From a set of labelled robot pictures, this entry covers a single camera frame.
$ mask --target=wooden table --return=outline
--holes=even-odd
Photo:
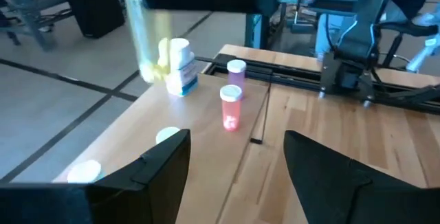
[[[220,53],[310,70],[314,58],[226,45]],[[384,82],[412,87],[439,84],[440,78],[381,69]],[[298,131],[347,156],[381,168],[419,187],[440,186],[440,116],[359,102],[272,85],[264,144],[250,144],[235,177],[220,223],[307,223],[290,181],[283,135]],[[261,138],[261,112],[252,136]]]
[[[226,45],[223,54],[281,65],[319,70],[313,58]],[[412,87],[439,83],[432,76],[381,69],[385,82]],[[281,224],[306,223],[283,154],[283,135],[296,130],[326,146],[419,187],[440,186],[440,117],[334,96],[318,99],[311,91],[272,85],[263,145],[250,144],[249,136],[263,134],[267,83],[248,80],[244,126],[239,133],[217,133],[218,89],[225,80],[201,76],[198,90],[186,98],[167,96],[154,85],[123,113],[72,165],[97,159],[106,173],[113,172],[153,146],[160,127],[192,129],[192,155],[178,224]],[[233,142],[219,137],[229,135]],[[64,181],[65,174],[57,181]]]

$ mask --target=pill bottle cap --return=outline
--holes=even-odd
[[[227,65],[228,71],[231,73],[241,73],[246,69],[246,63],[243,60],[230,60]]]
[[[179,131],[180,131],[180,128],[177,128],[177,127],[163,128],[161,131],[157,132],[156,144],[163,142],[164,140],[168,139],[169,137],[173,136],[174,134],[176,134]]]
[[[220,98],[226,102],[236,102],[242,95],[243,91],[236,85],[226,85],[220,89]]]
[[[89,160],[75,165],[67,175],[69,183],[93,183],[99,179],[101,174],[101,164],[94,160]]]

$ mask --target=blurry object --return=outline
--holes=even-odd
[[[6,0],[0,0],[0,8],[4,8],[8,5],[8,2]]]
[[[39,28],[38,30],[40,30],[40,32],[51,32],[52,31],[52,27],[45,26],[45,27]]]
[[[295,131],[285,132],[284,154],[309,224],[440,222],[439,188],[412,186]]]
[[[435,10],[430,13],[418,16],[413,21],[416,25],[428,27],[430,25],[440,26],[440,3],[437,4]],[[425,60],[439,53],[440,48],[440,33],[428,36],[425,40],[425,47],[417,53],[417,55],[407,64],[406,71],[418,73],[420,67]]]
[[[190,162],[182,130],[90,183],[9,183],[0,187],[2,224],[175,224]]]
[[[180,131],[180,128],[177,127],[166,127],[163,128],[162,130],[160,130],[159,132],[157,132],[156,135],[156,145],[165,141],[166,139],[168,139],[169,137],[173,136],[174,134],[176,134],[177,132]]]
[[[125,0],[125,5],[141,77],[146,82],[165,80],[171,70],[170,12],[149,10],[142,0]],[[157,46],[162,39],[164,39],[162,45],[165,49],[159,55]]]

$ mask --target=floor tile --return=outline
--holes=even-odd
[[[0,178],[104,95],[0,65]]]
[[[188,35],[196,56],[213,58],[225,44],[244,45],[245,15],[216,12]]]
[[[128,93],[134,96],[141,96],[150,86],[140,76],[130,82],[123,90],[123,93]]]
[[[206,14],[173,12],[173,36],[181,36]],[[13,46],[0,33],[0,58],[108,88],[116,87],[138,68],[127,23],[102,38],[90,39],[82,36],[71,17],[56,23],[54,32],[45,36],[57,42],[50,52],[43,52],[30,36],[19,35],[22,46]]]
[[[14,179],[14,182],[51,182],[130,104],[131,102],[119,98],[110,99],[57,145],[47,151],[44,156],[24,170]]]

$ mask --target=cable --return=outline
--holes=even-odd
[[[36,19],[38,19],[38,21],[40,21],[40,22],[44,22],[44,21],[48,21],[48,20],[55,19],[57,17],[63,16],[65,14],[68,14],[71,11],[72,10],[70,8],[67,8],[67,9],[61,10],[61,11],[55,13],[55,14],[40,15]]]
[[[264,119],[263,119],[263,131],[261,132],[261,139],[257,139],[257,138],[250,138],[250,142],[255,143],[255,144],[263,144],[263,140],[264,140],[264,134],[265,134],[265,129],[266,129],[266,120],[267,120],[267,114],[268,114],[268,110],[269,110],[269,101],[270,101],[270,90],[272,88],[272,78],[274,77],[274,72],[270,73],[270,81],[269,81],[269,86],[267,87],[267,104],[265,105],[265,115],[264,115]]]
[[[371,74],[373,75],[373,77],[374,77],[374,79],[377,81],[377,83],[379,84],[379,86],[380,86],[380,88],[382,89],[382,91],[383,91],[384,93],[388,93],[387,90],[386,90],[386,88],[385,88],[384,83],[383,83],[382,80],[380,79],[379,75],[377,75],[376,69],[375,69],[374,67],[371,69]]]
[[[327,42],[329,42],[331,51],[335,52],[336,48],[333,45],[333,43],[331,42],[331,38],[330,38],[330,28],[329,28],[329,16],[330,16],[330,14],[324,14],[324,15],[325,15],[325,36],[327,37]]]

